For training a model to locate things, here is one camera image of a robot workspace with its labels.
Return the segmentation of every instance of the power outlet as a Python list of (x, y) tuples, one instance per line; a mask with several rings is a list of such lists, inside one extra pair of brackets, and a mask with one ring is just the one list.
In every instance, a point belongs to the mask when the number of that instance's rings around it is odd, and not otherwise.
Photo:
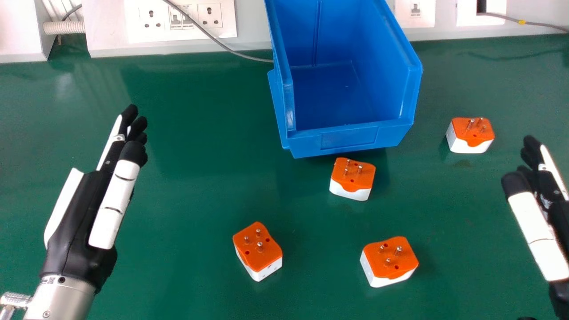
[(162, 0), (125, 0), (125, 20), (130, 43), (207, 39), (180, 12), (207, 28), (216, 38), (237, 37), (234, 0), (175, 0), (178, 8)]
[(197, 17), (204, 28), (222, 28), (221, 4), (207, 3), (197, 6)]
[(435, 0), (395, 0), (395, 18), (402, 28), (435, 26)]
[(504, 19), (476, 15), (482, 12), (506, 14), (506, 0), (456, 0), (456, 26), (497, 26), (505, 23)]

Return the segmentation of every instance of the robotic arm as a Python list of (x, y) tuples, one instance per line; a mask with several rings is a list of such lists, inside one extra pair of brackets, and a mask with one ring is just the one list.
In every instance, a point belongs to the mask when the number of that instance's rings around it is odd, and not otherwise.
[(146, 118), (130, 105), (117, 118), (97, 169), (72, 169), (46, 225), (46, 260), (33, 297), (5, 293), (0, 320), (83, 320), (117, 261), (114, 242), (148, 156)]
[(502, 188), (545, 280), (555, 314), (569, 319), (569, 195), (547, 147), (523, 139), (523, 161)]

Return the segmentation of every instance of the gray cable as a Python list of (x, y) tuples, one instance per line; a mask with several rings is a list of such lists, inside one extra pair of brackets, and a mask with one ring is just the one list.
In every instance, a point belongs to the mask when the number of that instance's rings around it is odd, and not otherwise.
[(174, 3), (172, 3), (170, 0), (162, 0), (165, 3), (168, 3), (170, 6), (176, 8), (177, 11), (179, 11), (186, 19), (188, 19), (190, 22), (193, 23), (194, 26), (196, 26), (201, 32), (203, 32), (206, 36), (208, 36), (208, 38), (212, 39), (213, 42), (217, 43), (220, 47), (222, 47), (223, 49), (229, 51), (230, 53), (236, 55), (236, 56), (240, 56), (242, 58), (245, 59), (249, 59), (249, 60), (253, 60), (253, 61), (258, 61), (258, 62), (268, 62), (268, 63), (273, 63), (272, 59), (263, 59), (263, 58), (257, 58), (257, 57), (253, 57), (253, 56), (248, 56), (245, 54), (242, 54), (240, 52), (237, 52), (231, 48), (229, 48), (228, 46), (226, 46), (224, 43), (222, 43), (221, 41), (217, 40), (213, 35), (211, 35), (208, 31), (206, 31), (206, 29), (204, 29), (199, 23), (197, 23), (194, 19), (192, 19), (191, 16), (189, 16), (187, 13), (184, 12), (184, 10), (182, 10), (180, 7), (178, 7), (177, 5), (175, 5)]
[(65, 21), (67, 20), (67, 18), (69, 18), (70, 15), (72, 15), (73, 13), (75, 13), (75, 11), (81, 9), (81, 7), (83, 7), (83, 4), (77, 5), (76, 7), (72, 8), (68, 13), (66, 13), (63, 18), (61, 19), (61, 21)]
[(477, 15), (487, 15), (489, 17), (496, 17), (496, 18), (502, 18), (502, 19), (506, 19), (508, 21), (513, 21), (516, 22), (518, 24), (528, 24), (529, 26), (540, 26), (540, 27), (548, 27), (548, 28), (553, 28), (553, 29), (557, 29), (557, 30), (561, 30), (563, 32), (569, 32), (568, 28), (565, 27), (560, 27), (560, 26), (556, 26), (554, 24), (549, 24), (549, 23), (541, 23), (541, 22), (529, 22), (529, 21), (525, 21), (525, 20), (519, 20), (516, 18), (512, 18), (512, 17), (508, 17), (507, 15), (501, 15), (501, 14), (496, 14), (496, 13), (478, 13)]

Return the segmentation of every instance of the blue storage bin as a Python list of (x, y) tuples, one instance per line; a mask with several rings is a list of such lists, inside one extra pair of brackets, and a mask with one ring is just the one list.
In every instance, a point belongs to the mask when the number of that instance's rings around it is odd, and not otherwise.
[(423, 68), (385, 0), (265, 0), (281, 143), (294, 158), (398, 145)]

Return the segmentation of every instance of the orange and white plug adapter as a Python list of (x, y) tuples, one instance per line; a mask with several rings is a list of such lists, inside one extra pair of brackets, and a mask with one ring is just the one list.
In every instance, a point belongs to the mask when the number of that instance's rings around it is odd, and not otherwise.
[(281, 247), (267, 228), (255, 222), (233, 236), (237, 257), (255, 281), (261, 281), (283, 265)]
[(446, 136), (448, 147), (455, 153), (484, 153), (495, 138), (486, 118), (454, 118)]
[(372, 191), (376, 167), (370, 163), (348, 158), (336, 158), (330, 192), (348, 199), (366, 201)]
[(374, 288), (407, 280), (419, 266), (405, 237), (366, 245), (361, 252), (360, 263), (369, 285)]

